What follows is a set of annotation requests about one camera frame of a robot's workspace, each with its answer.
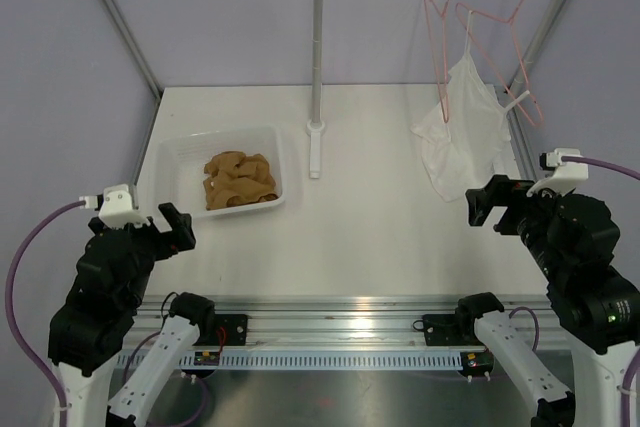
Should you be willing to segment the brown tank top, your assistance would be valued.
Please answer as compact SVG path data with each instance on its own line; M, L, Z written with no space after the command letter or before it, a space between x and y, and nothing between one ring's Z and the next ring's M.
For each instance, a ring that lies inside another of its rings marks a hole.
M204 165L206 210L215 211L275 201L277 183L262 154L225 151Z

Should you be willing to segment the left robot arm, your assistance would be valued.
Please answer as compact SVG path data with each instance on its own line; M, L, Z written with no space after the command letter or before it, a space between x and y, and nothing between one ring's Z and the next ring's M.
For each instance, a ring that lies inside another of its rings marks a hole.
M156 263L196 246L192 217L172 203L159 205L162 232L150 217L109 225L89 222L93 233L76 264L64 305L50 323L48 357L56 367L63 426L143 426L177 361L215 335L215 304L188 292L171 303L168 318L142 363L115 395L109 394L124 338L134 324Z

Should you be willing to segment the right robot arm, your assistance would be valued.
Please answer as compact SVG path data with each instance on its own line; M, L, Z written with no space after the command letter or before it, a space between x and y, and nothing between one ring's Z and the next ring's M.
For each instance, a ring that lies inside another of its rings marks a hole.
M526 402L532 425L634 426L639 291L612 265L620 230L604 202L574 191L534 193L533 185L495 175L468 190L468 222L481 226L493 208L504 208L494 230L519 237L546 279L546 296L567 335L574 387L545 370L490 292L459 300L455 334L493 354Z

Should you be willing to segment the white tank top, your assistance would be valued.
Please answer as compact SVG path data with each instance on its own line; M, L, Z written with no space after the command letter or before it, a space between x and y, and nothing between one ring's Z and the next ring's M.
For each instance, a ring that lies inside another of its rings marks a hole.
M507 115L530 95L526 91L505 106L499 104L473 61L472 32L465 37L462 57L448 68L439 103L411 126L421 139L421 158L432 186L445 202L485 186L503 171L501 155L511 140Z

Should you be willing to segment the white plastic basket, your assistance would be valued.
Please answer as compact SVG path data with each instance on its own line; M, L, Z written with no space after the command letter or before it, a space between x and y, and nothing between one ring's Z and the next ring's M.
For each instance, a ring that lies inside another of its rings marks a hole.
M263 125L166 140L151 186L155 206L170 202L195 219L280 206L286 192L280 132Z

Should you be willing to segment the right aluminium frame post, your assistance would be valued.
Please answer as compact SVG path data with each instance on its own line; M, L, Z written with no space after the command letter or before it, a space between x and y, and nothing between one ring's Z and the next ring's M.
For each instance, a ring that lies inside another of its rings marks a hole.
M569 0L549 0L546 4L531 40L526 44L522 55L523 64L529 76L533 74L537 61L559 24L563 10L568 5ZM511 141L494 164L495 173L538 180L540 177L539 167L537 155L528 134L529 125L524 115L517 113L516 107L507 115L507 125Z

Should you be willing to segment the aluminium frame post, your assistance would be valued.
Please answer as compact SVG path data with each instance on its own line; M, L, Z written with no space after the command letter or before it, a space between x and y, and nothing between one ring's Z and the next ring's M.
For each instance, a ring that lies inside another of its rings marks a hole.
M102 5L109 21L111 22L116 34L122 41L126 51L128 52L131 60L145 81L149 91L156 101L160 101L163 94L163 88L161 87L156 75L152 71L142 49L135 38L135 35L130 28L117 0L99 0Z
M568 5L569 0L549 0L546 4L531 40L526 44L522 55L523 64L529 76L533 74L537 61L559 24L563 10ZM524 115L517 113L516 107L507 115L507 125L511 141L494 164L495 173L538 180L540 177L539 167L537 155L528 134L529 125Z

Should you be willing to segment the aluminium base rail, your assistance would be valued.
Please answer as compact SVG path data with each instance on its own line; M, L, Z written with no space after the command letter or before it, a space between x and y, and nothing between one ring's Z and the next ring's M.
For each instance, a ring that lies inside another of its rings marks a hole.
M209 296L218 314L248 316L247 349L417 350L424 334L413 328L424 314L452 313L458 295L426 296ZM539 322L538 352L568 351L566 334L542 295L500 299L505 310L526 306ZM147 295L126 335L125 348L159 330L162 298Z

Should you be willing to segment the left aluminium frame post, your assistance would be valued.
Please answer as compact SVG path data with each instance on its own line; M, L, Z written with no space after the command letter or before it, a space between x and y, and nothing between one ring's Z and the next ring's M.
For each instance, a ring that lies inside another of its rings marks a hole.
M135 35L130 28L117 0L99 0L102 5L109 21L111 22L116 34L122 41L126 51L128 52L131 60L145 81L149 91L156 101L160 101L163 94L163 88L161 87L156 75L152 71L142 49L135 38Z

